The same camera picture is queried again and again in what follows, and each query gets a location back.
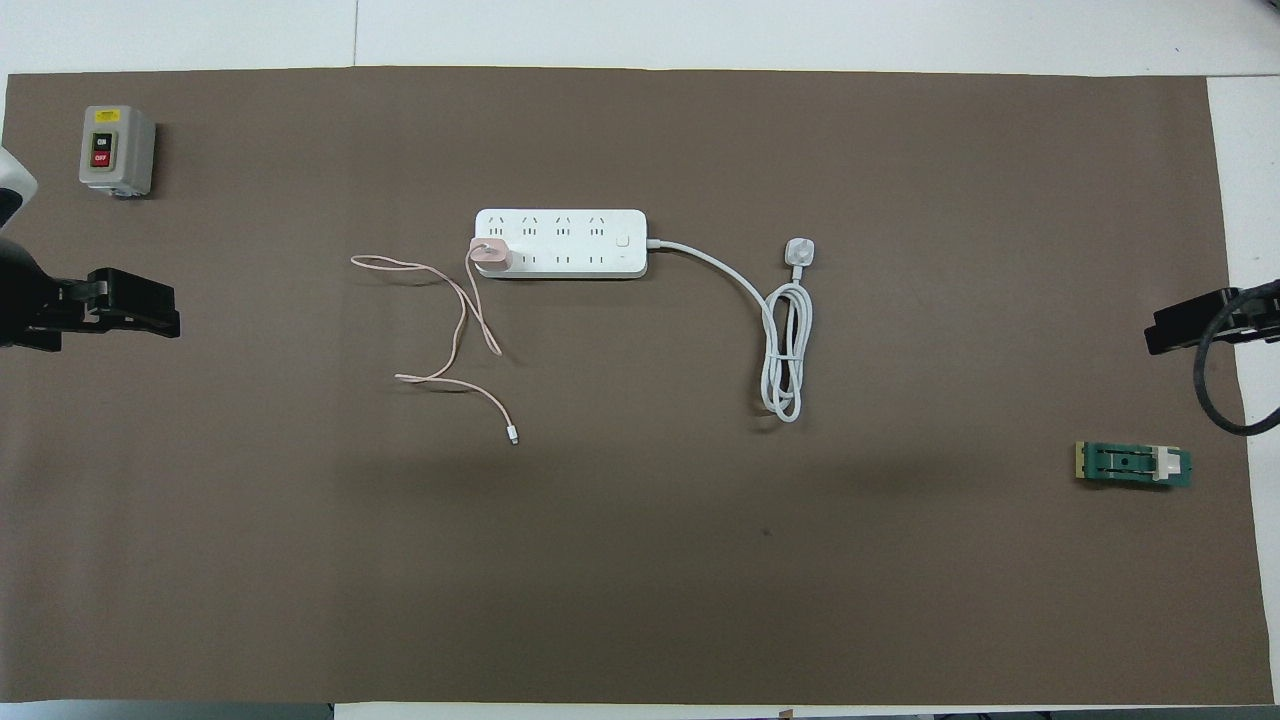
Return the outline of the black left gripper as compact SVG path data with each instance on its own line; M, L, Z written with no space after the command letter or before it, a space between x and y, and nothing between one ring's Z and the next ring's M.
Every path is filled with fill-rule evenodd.
M61 351L61 332L32 329L50 304L63 301L65 332L104 334L140 331L180 337L175 290L116 268L100 268L82 281L49 275L17 242L1 238L1 346Z

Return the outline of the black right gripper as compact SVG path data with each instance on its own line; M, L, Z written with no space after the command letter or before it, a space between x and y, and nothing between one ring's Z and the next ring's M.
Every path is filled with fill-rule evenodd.
M1217 313L1236 296L1242 316L1238 342L1279 342L1279 283L1263 283L1211 291L1155 311L1153 324L1146 328L1148 354L1196 347Z

